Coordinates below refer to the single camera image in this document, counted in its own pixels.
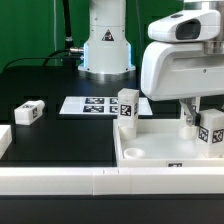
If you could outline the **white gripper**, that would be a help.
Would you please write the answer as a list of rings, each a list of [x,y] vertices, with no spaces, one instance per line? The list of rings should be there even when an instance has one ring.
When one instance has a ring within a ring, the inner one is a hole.
[[[224,55],[205,55],[202,43],[153,42],[143,55],[141,90],[154,101],[181,99],[186,124],[199,126],[192,97],[224,94]]]

